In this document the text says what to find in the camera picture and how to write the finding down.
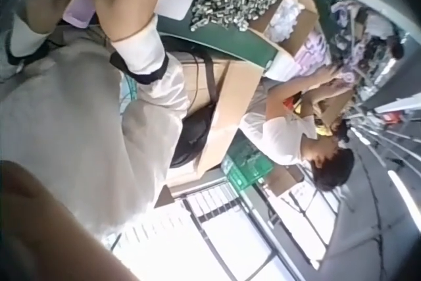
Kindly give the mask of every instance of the box flap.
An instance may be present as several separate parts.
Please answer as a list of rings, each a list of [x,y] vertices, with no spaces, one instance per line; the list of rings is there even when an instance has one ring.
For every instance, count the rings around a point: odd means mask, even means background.
[[[244,61],[232,61],[225,75],[207,144],[199,159],[198,172],[221,163],[245,114],[263,69]]]
[[[275,15],[276,10],[278,9],[282,1],[283,0],[278,0],[276,3],[270,6],[269,9],[257,20],[250,21],[250,30],[252,30],[260,37],[266,39],[266,37],[264,36],[264,32],[269,26],[272,17]],[[316,23],[318,22],[319,18],[317,6],[313,0],[298,1],[302,5],[304,5],[305,9],[303,9],[300,15],[298,16],[297,25],[294,27],[291,36],[289,37],[289,39],[286,39],[281,43],[272,44],[278,49],[280,49],[280,47],[285,49],[292,56],[295,56],[298,50],[301,48],[301,46],[303,46],[310,32],[316,26]]]
[[[300,172],[296,173],[294,170],[293,173],[294,175],[285,166],[274,164],[272,172],[264,179],[264,184],[276,197],[279,197],[303,180],[303,175]]]

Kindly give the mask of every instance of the fluorescent light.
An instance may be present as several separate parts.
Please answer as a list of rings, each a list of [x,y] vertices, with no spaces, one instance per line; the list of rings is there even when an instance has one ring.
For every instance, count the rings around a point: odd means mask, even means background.
[[[409,214],[411,215],[412,219],[414,220],[414,223],[418,230],[421,232],[421,214],[420,210],[418,209],[418,206],[416,205],[414,199],[410,196],[410,193],[403,184],[400,177],[397,175],[396,172],[393,170],[389,170],[387,172],[389,177],[391,178],[392,182],[395,184],[397,191],[401,194],[401,197],[405,204],[407,205]]]

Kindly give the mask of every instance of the plastic crate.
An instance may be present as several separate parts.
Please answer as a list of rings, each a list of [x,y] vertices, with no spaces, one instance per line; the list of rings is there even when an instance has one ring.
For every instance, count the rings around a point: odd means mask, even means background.
[[[242,133],[235,135],[221,164],[222,171],[237,192],[258,182],[273,168],[272,162]]]

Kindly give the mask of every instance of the white shirt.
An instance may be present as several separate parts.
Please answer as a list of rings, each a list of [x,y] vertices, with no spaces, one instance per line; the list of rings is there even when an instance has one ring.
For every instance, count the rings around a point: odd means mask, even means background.
[[[156,24],[155,17],[113,43],[136,74],[150,74],[164,60]],[[16,26],[12,53],[32,53],[42,43],[39,35],[17,17]],[[169,56],[164,78],[138,85],[138,100],[121,117],[121,74],[109,55],[76,39],[0,84],[1,158],[37,176],[98,238],[153,208],[189,106],[182,66]]]
[[[305,134],[308,138],[316,139],[316,125],[313,116],[300,118],[294,113],[287,116],[273,118],[266,121],[264,104],[260,87],[252,100],[251,109],[240,122],[240,129],[244,135],[269,159],[279,165],[295,165],[302,161],[301,138]]]
[[[393,25],[389,19],[379,13],[368,12],[365,32],[380,39],[387,39],[394,34]]]

